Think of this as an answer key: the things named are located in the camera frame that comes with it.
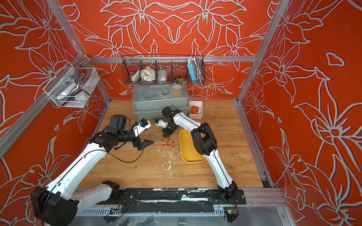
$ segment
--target orange wall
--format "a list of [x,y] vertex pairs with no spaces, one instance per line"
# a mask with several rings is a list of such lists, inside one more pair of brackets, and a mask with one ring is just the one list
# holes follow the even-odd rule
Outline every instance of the orange wall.
[[1,137],[76,52],[42,0],[1,1],[0,47]]
[[[60,0],[89,56],[187,54],[255,55],[278,1],[75,1]],[[206,64],[204,87],[194,98],[236,98],[251,63]],[[130,99],[121,65],[95,64],[113,99]]]
[[292,0],[242,103],[298,225],[361,225],[362,5]]
[[[76,56],[46,1],[0,2],[0,136]],[[96,89],[85,109],[49,103],[0,160],[0,225],[36,225],[30,194],[85,147],[104,111]]]

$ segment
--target white wire basket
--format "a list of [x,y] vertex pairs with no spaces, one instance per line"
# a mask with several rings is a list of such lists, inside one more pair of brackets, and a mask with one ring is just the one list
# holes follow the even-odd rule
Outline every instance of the white wire basket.
[[64,76],[51,89],[55,76],[44,88],[50,102],[54,107],[84,108],[99,81],[95,68],[75,68],[70,63],[62,70]]

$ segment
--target wooden table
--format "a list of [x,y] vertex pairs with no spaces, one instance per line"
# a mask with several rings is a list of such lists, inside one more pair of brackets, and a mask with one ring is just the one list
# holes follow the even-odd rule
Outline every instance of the wooden table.
[[[204,101],[203,108],[202,119],[196,121],[210,125],[218,142],[220,158],[237,186],[262,187],[233,101]],[[115,114],[126,115],[132,124],[138,120],[133,113],[131,101],[112,101],[100,131]],[[96,187],[104,180],[111,180],[120,187],[128,188],[217,187],[215,175],[207,161],[189,165],[182,160],[178,136],[182,128],[177,129],[170,137],[170,143],[174,141],[172,148],[163,146],[167,139],[162,136],[162,128],[156,126],[154,120],[151,120],[151,124],[140,137],[155,143],[147,147],[137,161],[123,163],[111,155],[106,155],[92,168],[79,187]],[[141,152],[129,142],[111,153],[122,160],[132,161]]]

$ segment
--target black wire basket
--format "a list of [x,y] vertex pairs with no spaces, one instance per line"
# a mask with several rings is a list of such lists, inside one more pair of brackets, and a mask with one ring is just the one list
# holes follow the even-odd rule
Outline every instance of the black wire basket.
[[[122,82],[126,84],[197,84],[203,86],[205,82],[205,63],[203,56],[195,57],[195,77],[192,80],[187,67],[186,55],[165,55],[165,56],[150,56],[150,55],[124,55],[122,56]],[[155,70],[155,80],[145,81],[141,76],[138,80],[132,81],[132,76],[150,67]],[[158,72],[160,70],[167,71],[166,81],[158,81]]]

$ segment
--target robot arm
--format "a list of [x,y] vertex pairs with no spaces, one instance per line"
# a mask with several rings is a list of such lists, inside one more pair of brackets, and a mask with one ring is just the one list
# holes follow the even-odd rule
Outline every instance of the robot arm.
[[35,217],[53,226],[68,225],[75,215],[94,204],[119,199],[119,185],[104,181],[101,185],[81,194],[73,195],[79,183],[119,142],[132,142],[138,150],[153,144],[153,141],[141,141],[139,134],[151,126],[150,121],[142,119],[130,130],[124,130],[127,117],[114,115],[109,126],[96,133],[84,151],[47,187],[37,187],[31,193],[31,202]]
[[171,136],[178,126],[189,131],[195,149],[206,158],[215,174],[222,199],[225,201],[231,200],[237,192],[237,186],[227,173],[220,159],[217,142],[209,124],[198,123],[187,117],[179,109],[171,110],[170,107],[166,107],[162,113],[168,120],[168,124],[162,129],[164,137]]

